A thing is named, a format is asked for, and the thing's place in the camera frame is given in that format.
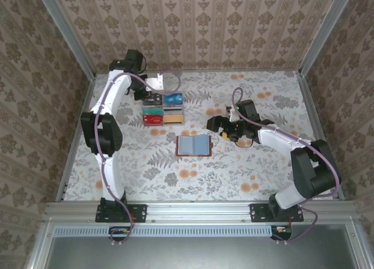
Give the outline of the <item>aluminium mounting rail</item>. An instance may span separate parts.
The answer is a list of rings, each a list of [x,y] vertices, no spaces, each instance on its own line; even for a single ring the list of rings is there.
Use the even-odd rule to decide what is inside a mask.
[[[144,201],[147,205],[143,225],[249,225],[256,215],[254,201]],[[93,225],[98,201],[48,203],[43,221],[55,224]],[[318,215],[319,224],[358,223],[352,201],[310,201],[303,205]]]

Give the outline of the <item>small connector board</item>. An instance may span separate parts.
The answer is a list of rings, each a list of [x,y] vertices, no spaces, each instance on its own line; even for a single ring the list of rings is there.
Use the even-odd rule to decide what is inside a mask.
[[[272,226],[271,227],[272,236],[271,239],[275,241],[288,241],[292,235],[291,226]]]
[[[112,244],[122,244],[129,238],[132,230],[133,227],[131,226],[110,227],[108,230],[109,239],[112,242]]]

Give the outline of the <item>aluminium corner post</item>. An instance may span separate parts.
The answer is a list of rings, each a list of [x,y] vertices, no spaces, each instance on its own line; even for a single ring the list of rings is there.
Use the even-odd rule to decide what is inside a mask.
[[[80,67],[85,73],[87,79],[93,81],[95,79],[95,73],[93,64],[90,62],[88,56],[84,52],[82,44],[78,40],[78,36],[75,34],[72,24],[68,21],[65,16],[61,5],[58,0],[41,0],[45,5],[47,11],[52,17],[54,23],[61,32],[63,38],[68,44],[68,47],[72,51],[73,55],[77,59]]]
[[[330,33],[340,18],[349,0],[333,0],[329,10],[327,11],[320,28],[318,29],[307,53],[302,60],[299,73],[301,77],[305,77],[313,66],[317,56],[326,43]]]

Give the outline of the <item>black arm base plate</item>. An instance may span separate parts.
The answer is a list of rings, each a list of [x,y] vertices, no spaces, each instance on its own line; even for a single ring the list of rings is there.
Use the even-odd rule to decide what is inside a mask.
[[[127,204],[134,223],[144,223],[147,216],[146,204]],[[121,204],[110,201],[109,204],[100,204],[96,210],[95,222],[97,223],[129,223],[130,219]]]
[[[282,209],[273,202],[266,204],[250,204],[252,222],[303,222],[303,212],[294,205],[288,209]]]

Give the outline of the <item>aluminium lower frame bar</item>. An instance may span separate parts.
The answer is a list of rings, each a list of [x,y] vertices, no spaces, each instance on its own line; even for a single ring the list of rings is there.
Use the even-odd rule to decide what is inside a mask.
[[[361,224],[350,223],[346,225],[349,242],[359,269],[374,269],[374,255]]]
[[[55,224],[50,221],[41,224],[26,269],[45,269],[55,227]]]

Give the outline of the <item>blue bank card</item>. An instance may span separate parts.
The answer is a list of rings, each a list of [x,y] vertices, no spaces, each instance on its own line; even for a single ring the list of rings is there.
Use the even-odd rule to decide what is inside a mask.
[[[169,95],[164,95],[165,105],[182,105],[183,104],[183,94],[174,93]]]

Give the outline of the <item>floral table cover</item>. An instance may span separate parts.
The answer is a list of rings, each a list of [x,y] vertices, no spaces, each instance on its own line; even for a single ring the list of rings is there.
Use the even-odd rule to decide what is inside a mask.
[[[167,89],[184,98],[184,124],[145,127],[142,103],[125,95],[116,120],[123,133],[120,178],[130,201],[254,201],[292,183],[288,157],[243,137],[233,143],[212,133],[210,157],[175,154],[178,136],[207,134],[206,122],[226,114],[235,88],[254,101],[262,119],[283,131],[313,139],[313,129],[293,71],[165,74]]]

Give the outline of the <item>brown leather card holder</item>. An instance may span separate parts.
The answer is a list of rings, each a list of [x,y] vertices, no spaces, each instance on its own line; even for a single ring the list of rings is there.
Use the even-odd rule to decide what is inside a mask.
[[[178,136],[176,140],[176,156],[178,157],[210,157],[212,142],[209,135]]]

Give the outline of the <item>aluminium rear rail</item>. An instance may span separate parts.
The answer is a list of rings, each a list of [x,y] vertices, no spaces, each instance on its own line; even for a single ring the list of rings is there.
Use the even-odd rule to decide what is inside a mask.
[[[241,72],[275,72],[275,71],[293,71],[299,73],[300,70],[298,68],[228,68],[228,69],[195,69],[195,70],[146,70],[141,75],[145,74],[155,74],[155,73],[161,73],[161,74],[169,74],[169,73],[209,73],[209,72],[235,72],[235,73],[241,73]]]

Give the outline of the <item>clear plastic card tray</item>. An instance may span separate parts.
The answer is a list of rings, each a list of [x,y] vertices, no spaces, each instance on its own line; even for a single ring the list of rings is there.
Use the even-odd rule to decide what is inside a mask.
[[[162,108],[165,107],[165,106],[182,106],[183,107],[183,104],[182,105],[165,105],[164,104],[164,95],[162,95],[162,105],[158,105],[158,106],[144,106],[142,107],[142,117],[143,117],[143,108],[144,107],[157,107],[157,108]]]

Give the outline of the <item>aluminium side rail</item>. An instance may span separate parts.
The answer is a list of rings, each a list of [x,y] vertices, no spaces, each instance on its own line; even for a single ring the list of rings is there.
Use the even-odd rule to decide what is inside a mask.
[[[87,89],[87,92],[85,94],[84,102],[82,104],[82,109],[81,109],[81,112],[78,114],[78,116],[80,116],[81,113],[83,113],[83,111],[86,111],[89,108],[89,104],[90,104],[90,101],[91,101],[91,98],[92,98],[94,88],[95,88],[95,77],[93,77],[93,79],[89,80],[88,89]],[[64,171],[63,171],[63,174],[62,174],[62,177],[61,177],[61,181],[60,181],[60,185],[59,185],[59,188],[58,188],[58,191],[57,191],[57,195],[56,195],[56,199],[55,199],[56,202],[61,202],[61,201],[64,200],[65,190],[68,186],[68,182],[69,182],[69,179],[70,179],[70,175],[71,175],[72,167],[73,167],[73,164],[74,164],[75,156],[76,156],[76,153],[77,153],[77,150],[78,150],[78,147],[79,147],[81,133],[82,133],[82,127],[81,127],[81,122],[79,120],[77,122],[77,126],[76,126],[76,129],[75,129],[74,137],[72,139],[70,151],[68,153],[65,168],[64,168]]]
[[[326,140],[306,77],[302,76],[299,72],[296,72],[296,77],[309,116],[309,121],[313,129],[314,138]]]

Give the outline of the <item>gold bank card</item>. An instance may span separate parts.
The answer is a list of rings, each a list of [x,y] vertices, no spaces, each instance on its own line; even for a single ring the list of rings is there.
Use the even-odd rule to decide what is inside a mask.
[[[184,124],[184,117],[181,114],[174,114],[174,115],[164,115],[163,116],[163,124],[164,125],[183,125]]]

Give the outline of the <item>grey metal sheet panel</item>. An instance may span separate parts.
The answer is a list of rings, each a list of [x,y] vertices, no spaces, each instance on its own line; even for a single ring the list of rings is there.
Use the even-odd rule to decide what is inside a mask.
[[[46,269],[358,269],[342,226],[315,226],[291,243],[268,237],[58,237]]]

